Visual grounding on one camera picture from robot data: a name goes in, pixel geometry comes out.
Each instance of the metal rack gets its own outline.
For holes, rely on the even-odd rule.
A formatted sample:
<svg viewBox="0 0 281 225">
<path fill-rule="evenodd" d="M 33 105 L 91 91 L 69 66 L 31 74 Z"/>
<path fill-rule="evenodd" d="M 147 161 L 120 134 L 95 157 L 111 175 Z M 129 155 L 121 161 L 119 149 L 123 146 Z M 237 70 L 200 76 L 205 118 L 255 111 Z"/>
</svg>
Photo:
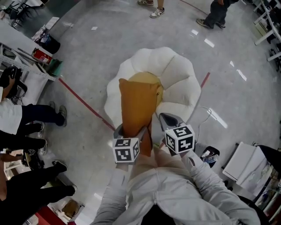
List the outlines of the metal rack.
<svg viewBox="0 0 281 225">
<path fill-rule="evenodd" d="M 42 62 L 31 58 L 27 54 L 20 53 L 19 51 L 15 51 L 12 48 L 8 47 L 7 45 L 4 45 L 0 43 L 0 65 L 2 63 L 7 63 L 10 65 L 14 65 L 18 68 L 21 68 L 26 72 L 32 72 L 36 75 L 39 75 L 41 77 L 47 78 L 49 80 L 55 81 L 56 78 L 53 76 L 50 76 L 45 69 L 42 67 Z"/>
</svg>

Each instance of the red floor line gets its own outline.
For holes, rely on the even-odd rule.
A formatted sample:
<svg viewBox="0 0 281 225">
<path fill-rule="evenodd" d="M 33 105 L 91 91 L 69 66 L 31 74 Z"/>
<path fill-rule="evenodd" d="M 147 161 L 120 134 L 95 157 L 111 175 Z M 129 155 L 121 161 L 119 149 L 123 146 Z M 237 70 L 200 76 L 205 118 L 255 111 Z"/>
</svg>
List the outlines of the red floor line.
<svg viewBox="0 0 281 225">
<path fill-rule="evenodd" d="M 205 12 L 204 12 L 204 11 L 202 11 L 201 9 L 198 9 L 197 7 L 195 7 L 195 6 L 191 5 L 190 3 L 185 2 L 185 1 L 183 1 L 183 0 L 180 0 L 180 1 L 182 1 L 182 2 L 184 2 L 184 3 L 186 3 L 186 4 L 188 4 L 188 5 L 190 5 L 191 7 L 193 7 L 193 8 L 195 8 L 195 9 L 199 10 L 200 12 L 202 12 L 202 13 L 204 13 L 204 14 L 208 15 L 207 13 L 205 13 Z"/>
<path fill-rule="evenodd" d="M 202 84 L 201 84 L 201 88 L 204 87 L 204 85 L 205 85 L 207 79 L 209 78 L 209 76 L 210 76 L 210 72 L 208 72 L 207 75 L 205 76 L 205 78 L 204 78 L 204 80 L 203 80 L 203 82 L 202 82 Z"/>
<path fill-rule="evenodd" d="M 72 90 L 70 88 L 70 86 L 68 86 L 61 78 L 58 79 L 76 98 L 78 98 L 78 100 L 85 105 L 95 116 L 97 116 L 98 118 L 100 118 L 102 120 L 102 122 L 104 122 L 104 124 L 106 126 L 108 126 L 110 129 L 112 129 L 113 131 L 115 131 L 115 128 L 109 123 L 107 122 L 100 114 L 98 114 L 91 106 L 89 106 L 78 94 L 76 94 L 76 92 L 74 90 Z"/>
</svg>

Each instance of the white chair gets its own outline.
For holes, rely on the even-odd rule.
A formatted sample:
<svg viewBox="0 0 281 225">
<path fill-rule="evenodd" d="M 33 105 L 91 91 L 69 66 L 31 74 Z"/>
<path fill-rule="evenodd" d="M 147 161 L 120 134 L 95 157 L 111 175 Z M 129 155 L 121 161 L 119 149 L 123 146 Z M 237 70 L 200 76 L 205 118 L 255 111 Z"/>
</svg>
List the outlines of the white chair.
<svg viewBox="0 0 281 225">
<path fill-rule="evenodd" d="M 162 102 L 152 118 L 152 133 L 161 131 L 158 116 L 171 113 L 187 122 L 197 105 L 201 94 L 192 63 L 168 47 L 140 49 L 120 65 L 116 77 L 107 85 L 107 100 L 104 110 L 117 128 L 122 123 L 121 94 L 119 79 L 128 80 L 138 72 L 156 75 L 163 86 Z"/>
</svg>

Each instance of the table leg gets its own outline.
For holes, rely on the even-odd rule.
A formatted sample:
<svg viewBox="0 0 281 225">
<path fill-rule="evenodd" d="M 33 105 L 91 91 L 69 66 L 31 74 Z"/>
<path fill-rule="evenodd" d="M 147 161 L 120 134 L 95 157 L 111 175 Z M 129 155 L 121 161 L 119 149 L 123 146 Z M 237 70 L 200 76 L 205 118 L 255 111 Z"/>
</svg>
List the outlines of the table leg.
<svg viewBox="0 0 281 225">
<path fill-rule="evenodd" d="M 263 40 L 265 40 L 266 38 L 268 38 L 271 34 L 273 34 L 273 30 L 271 30 L 270 32 L 268 32 L 265 36 L 261 37 L 260 39 L 258 39 L 255 42 L 255 45 L 258 45 L 259 43 L 261 43 Z"/>
<path fill-rule="evenodd" d="M 267 12 L 262 14 L 256 21 L 254 21 L 254 24 L 257 24 L 266 14 L 267 14 Z"/>
<path fill-rule="evenodd" d="M 273 60 L 273 59 L 275 59 L 275 58 L 278 58 L 278 57 L 280 57 L 280 56 L 281 56 L 281 52 L 278 52 L 277 54 L 275 54 L 275 55 L 273 55 L 273 56 L 267 58 L 267 61 L 271 61 L 271 60 Z"/>
<path fill-rule="evenodd" d="M 256 6 L 256 8 L 253 10 L 253 12 L 257 11 L 257 9 L 258 9 L 261 5 L 262 5 L 262 3 L 260 2 L 260 4 L 258 4 L 258 5 Z"/>
</svg>

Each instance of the wire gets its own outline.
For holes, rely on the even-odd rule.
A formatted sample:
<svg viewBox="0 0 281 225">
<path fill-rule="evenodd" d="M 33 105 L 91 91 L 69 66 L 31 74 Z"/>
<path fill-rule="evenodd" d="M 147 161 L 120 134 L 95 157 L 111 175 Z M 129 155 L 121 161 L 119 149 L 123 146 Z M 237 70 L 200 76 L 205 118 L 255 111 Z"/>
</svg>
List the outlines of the wire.
<svg viewBox="0 0 281 225">
<path fill-rule="evenodd" d="M 203 123 L 207 122 L 207 120 L 210 118 L 210 116 L 211 116 L 211 114 L 212 114 L 212 111 L 210 110 L 210 108 L 207 108 L 207 107 L 204 107 L 204 106 L 201 106 L 201 105 L 198 105 L 197 107 L 207 109 L 207 112 L 209 113 L 209 115 L 208 115 L 207 119 L 204 120 L 202 123 L 200 123 L 199 126 L 198 126 L 198 137 L 197 137 L 197 142 L 196 142 L 196 144 L 199 143 L 199 138 L 200 138 L 200 126 L 201 126 Z"/>
</svg>

